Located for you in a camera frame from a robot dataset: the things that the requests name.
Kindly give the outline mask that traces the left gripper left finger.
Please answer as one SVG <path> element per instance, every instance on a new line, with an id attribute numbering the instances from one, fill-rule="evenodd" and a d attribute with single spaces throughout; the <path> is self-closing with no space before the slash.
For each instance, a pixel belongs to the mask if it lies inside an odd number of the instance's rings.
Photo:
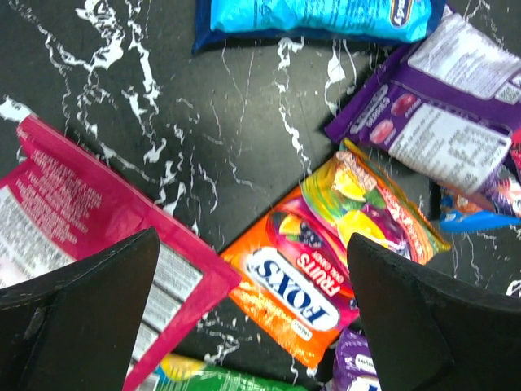
<path id="1" fill-rule="evenodd" d="M 153 228 L 1 291 L 3 390 L 121 390 L 159 255 Z"/>

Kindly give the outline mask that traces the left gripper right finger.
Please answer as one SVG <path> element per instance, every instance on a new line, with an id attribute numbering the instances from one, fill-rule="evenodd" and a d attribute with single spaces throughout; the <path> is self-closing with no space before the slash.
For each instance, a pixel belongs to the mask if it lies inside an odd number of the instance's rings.
<path id="1" fill-rule="evenodd" d="M 350 279 L 384 390 L 518 390 L 520 300 L 355 234 Z"/>

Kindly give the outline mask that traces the green Fox's candy bag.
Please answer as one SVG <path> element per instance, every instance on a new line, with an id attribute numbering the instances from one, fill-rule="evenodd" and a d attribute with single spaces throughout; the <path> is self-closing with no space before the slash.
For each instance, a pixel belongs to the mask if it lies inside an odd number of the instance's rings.
<path id="1" fill-rule="evenodd" d="M 283 391 L 305 390 L 278 380 L 216 367 L 177 354 L 166 355 L 138 387 L 141 391 Z"/>

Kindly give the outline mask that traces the magenta snack bag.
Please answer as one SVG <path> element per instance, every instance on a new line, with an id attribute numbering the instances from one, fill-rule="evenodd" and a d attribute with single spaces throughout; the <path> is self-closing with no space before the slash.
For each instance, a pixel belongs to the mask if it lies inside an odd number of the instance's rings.
<path id="1" fill-rule="evenodd" d="M 199 319 L 239 284 L 200 238 L 37 116 L 17 135 L 25 161 L 1 181 L 1 285 L 79 261 L 141 230 L 159 259 L 124 387 L 137 390 Z"/>

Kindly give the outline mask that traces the blue snack bag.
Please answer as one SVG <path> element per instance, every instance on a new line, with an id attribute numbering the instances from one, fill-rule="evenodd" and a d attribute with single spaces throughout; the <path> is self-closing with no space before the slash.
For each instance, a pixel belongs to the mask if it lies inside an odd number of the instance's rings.
<path id="1" fill-rule="evenodd" d="M 195 53 L 228 38 L 414 43 L 433 33 L 445 1 L 212 0 L 195 9 Z"/>

